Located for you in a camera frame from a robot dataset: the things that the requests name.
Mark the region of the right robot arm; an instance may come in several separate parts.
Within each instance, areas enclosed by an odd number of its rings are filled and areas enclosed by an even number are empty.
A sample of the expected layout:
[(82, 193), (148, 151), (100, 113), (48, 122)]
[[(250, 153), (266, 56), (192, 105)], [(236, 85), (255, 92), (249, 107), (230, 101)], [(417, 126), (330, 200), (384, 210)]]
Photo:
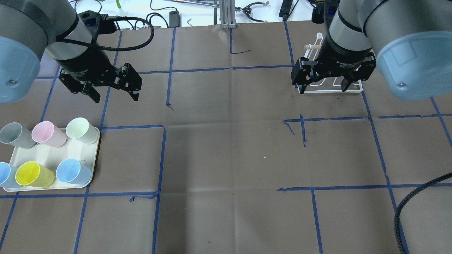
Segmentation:
[(450, 0), (318, 0), (312, 21), (326, 26), (318, 56), (300, 57), (292, 85), (343, 77), (341, 90), (378, 68), (391, 93), (421, 100), (452, 89)]

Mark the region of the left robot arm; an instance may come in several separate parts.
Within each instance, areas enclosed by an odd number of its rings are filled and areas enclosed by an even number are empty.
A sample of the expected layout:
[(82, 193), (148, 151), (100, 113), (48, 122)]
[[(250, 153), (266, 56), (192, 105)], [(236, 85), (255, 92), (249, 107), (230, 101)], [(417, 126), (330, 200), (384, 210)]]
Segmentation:
[(153, 35), (143, 44), (128, 48), (97, 43), (100, 34), (118, 30), (117, 21), (129, 20), (93, 11), (78, 14), (66, 0), (2, 0), (1, 102), (16, 102), (27, 95), (44, 53), (61, 66), (58, 78), (71, 93), (82, 93), (98, 103), (100, 93), (95, 87), (108, 86), (126, 91), (137, 101), (142, 78), (129, 63), (112, 65), (106, 51), (143, 48)]

